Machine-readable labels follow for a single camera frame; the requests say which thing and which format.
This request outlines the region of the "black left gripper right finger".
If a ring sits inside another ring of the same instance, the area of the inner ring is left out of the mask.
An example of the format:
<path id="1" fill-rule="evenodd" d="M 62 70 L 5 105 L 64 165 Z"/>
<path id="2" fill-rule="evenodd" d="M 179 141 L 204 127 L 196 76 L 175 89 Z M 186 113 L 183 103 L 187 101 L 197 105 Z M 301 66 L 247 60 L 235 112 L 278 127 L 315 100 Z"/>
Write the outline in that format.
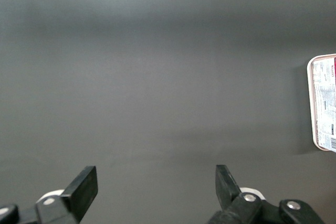
<path id="1" fill-rule="evenodd" d="M 302 200 L 284 199 L 274 206 L 259 191 L 239 187 L 226 165 L 216 166 L 215 188 L 221 210 L 208 223 L 324 223 Z"/>

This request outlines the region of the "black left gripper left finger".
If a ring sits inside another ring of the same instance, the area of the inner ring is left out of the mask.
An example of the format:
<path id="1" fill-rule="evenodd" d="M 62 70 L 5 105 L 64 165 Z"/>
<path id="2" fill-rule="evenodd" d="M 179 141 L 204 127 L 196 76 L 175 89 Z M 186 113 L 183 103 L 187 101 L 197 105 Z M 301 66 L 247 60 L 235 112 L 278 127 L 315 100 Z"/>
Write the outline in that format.
<path id="1" fill-rule="evenodd" d="M 65 190 L 46 194 L 29 209 L 2 205 L 1 223 L 80 223 L 97 193 L 97 169 L 87 166 Z"/>

